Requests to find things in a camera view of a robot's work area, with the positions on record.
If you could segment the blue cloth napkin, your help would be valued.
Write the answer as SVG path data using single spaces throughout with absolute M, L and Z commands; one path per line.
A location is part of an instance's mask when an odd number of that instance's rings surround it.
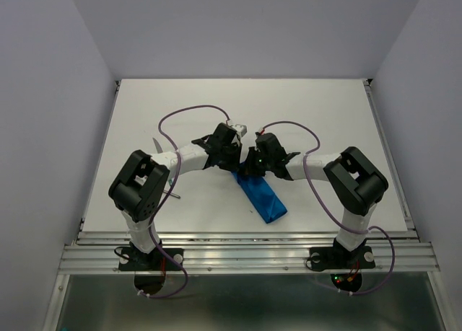
M 287 208 L 263 177 L 243 176 L 237 172 L 232 175 L 266 224 L 287 214 Z

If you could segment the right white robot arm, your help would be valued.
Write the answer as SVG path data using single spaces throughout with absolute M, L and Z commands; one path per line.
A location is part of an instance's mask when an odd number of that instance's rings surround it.
M 355 146 L 339 154 L 313 156 L 312 151 L 287 152 L 273 133 L 263 133 L 249 148 L 237 178 L 255 185 L 268 172 L 282 180 L 307 180 L 321 208 L 339 226 L 332 249 L 334 262 L 340 266 L 354 262 L 365 243 L 371 215 L 388 189 L 388 181 L 378 168 Z M 344 208 L 340 221 L 315 190 L 315 180 L 328 182 L 335 192 Z

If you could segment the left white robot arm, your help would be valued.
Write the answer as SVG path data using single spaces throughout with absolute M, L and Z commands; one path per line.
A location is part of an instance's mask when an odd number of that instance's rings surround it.
M 160 239 L 151 217 L 161 204 L 169 181 L 188 172 L 219 167 L 235 172 L 240 165 L 244 125 L 219 123 L 213 133 L 188 145 L 158 154 L 142 150 L 131 153 L 109 187 L 108 195 L 126 220 L 136 261 L 146 269 L 160 263 Z

